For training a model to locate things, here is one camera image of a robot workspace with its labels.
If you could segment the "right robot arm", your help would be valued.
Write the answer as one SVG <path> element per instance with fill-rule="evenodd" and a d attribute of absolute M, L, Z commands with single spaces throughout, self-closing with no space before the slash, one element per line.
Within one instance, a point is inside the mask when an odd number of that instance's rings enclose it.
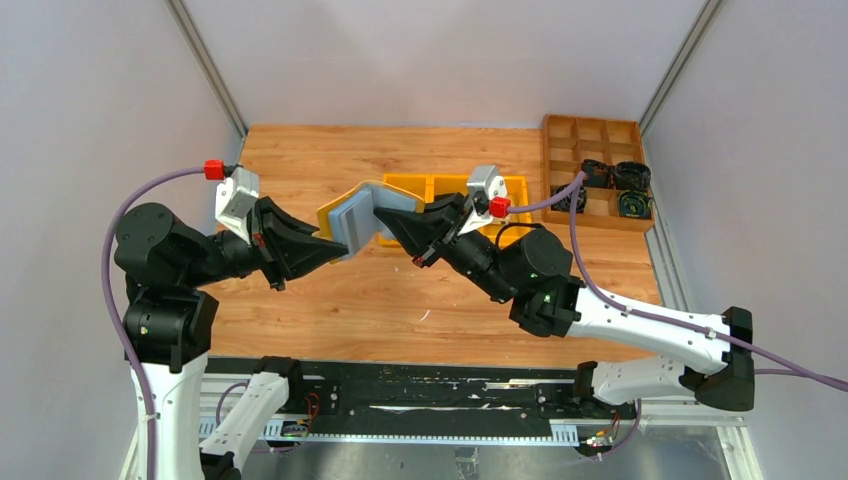
<path fill-rule="evenodd" d="M 753 409 L 755 367 L 744 347 L 753 339 L 749 310 L 696 314 L 614 295 L 573 275 L 572 252 L 543 226 L 504 248 L 478 231 L 461 232 L 465 203 L 454 194 L 421 212 L 377 207 L 374 214 L 416 266 L 446 262 L 491 301 L 509 303 L 510 319 L 532 335 L 598 338 L 652 352 L 636 361 L 580 364 L 575 396 L 613 406 L 691 394 L 719 410 Z"/>

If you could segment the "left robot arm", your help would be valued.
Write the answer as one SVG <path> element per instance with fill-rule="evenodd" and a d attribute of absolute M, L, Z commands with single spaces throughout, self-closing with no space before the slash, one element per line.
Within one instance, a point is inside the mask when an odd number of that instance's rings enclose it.
<path fill-rule="evenodd" d="M 145 479 L 238 479 L 260 434 L 279 410 L 307 401 L 301 363 L 266 356 L 246 391 L 207 438 L 199 435 L 200 396 L 219 307 L 205 288 L 261 272 L 275 290 L 347 253 L 262 198 L 247 233 L 204 235 L 169 208 L 144 203 L 114 230 L 128 307 L 118 323 L 139 400 L 138 441 Z"/>

